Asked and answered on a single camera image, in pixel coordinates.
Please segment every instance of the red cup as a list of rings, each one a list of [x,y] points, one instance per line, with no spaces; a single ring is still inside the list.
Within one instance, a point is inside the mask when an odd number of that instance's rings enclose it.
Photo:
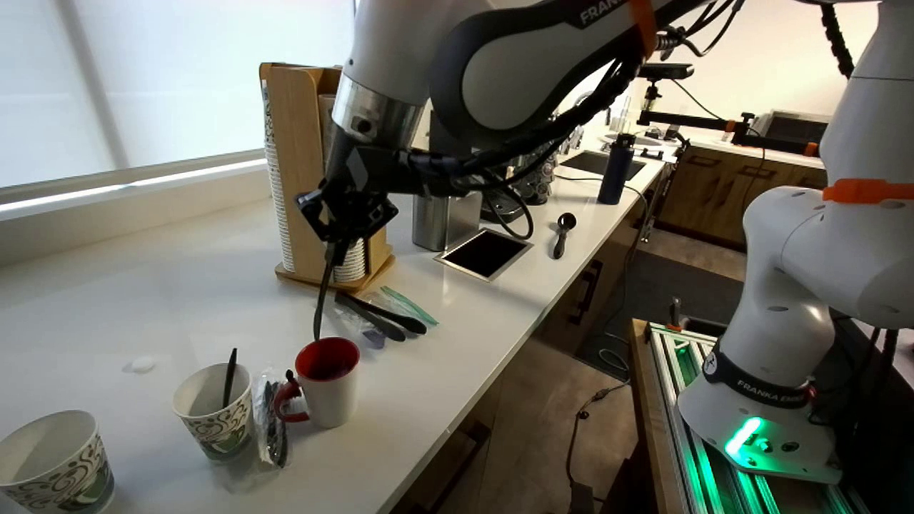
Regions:
[[[295,357],[295,378],[273,396],[273,410],[285,421],[315,420],[322,427],[342,424],[353,406],[361,347],[342,336],[315,340]]]

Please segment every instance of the cabinet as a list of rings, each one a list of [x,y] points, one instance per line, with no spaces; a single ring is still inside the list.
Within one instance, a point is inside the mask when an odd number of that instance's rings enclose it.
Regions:
[[[742,213],[775,186],[825,186],[816,163],[789,163],[776,151],[725,151],[690,144],[670,176],[658,226],[729,247],[745,247]]]

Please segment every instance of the green light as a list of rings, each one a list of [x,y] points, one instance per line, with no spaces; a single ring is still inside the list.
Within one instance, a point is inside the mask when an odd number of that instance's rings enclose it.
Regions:
[[[762,416],[748,416],[739,430],[723,444],[725,453],[738,457],[748,437],[762,424]]]

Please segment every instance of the cup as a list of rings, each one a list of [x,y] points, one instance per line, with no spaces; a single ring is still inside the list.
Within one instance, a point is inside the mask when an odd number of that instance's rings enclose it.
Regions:
[[[175,391],[175,410],[203,453],[229,460],[251,440],[251,383],[243,366],[235,367],[229,403],[222,406],[225,361],[201,367]]]
[[[296,386],[285,383],[273,410],[285,421],[315,420],[321,427],[342,424],[353,406],[361,347],[342,336],[315,340],[295,357]]]
[[[39,416],[0,443],[0,491],[28,510],[101,510],[114,497],[102,437],[89,410]]]

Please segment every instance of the window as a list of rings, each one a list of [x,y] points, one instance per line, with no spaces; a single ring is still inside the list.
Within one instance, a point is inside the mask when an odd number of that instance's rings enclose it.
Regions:
[[[0,187],[262,149],[258,64],[342,63],[349,0],[0,1]]]

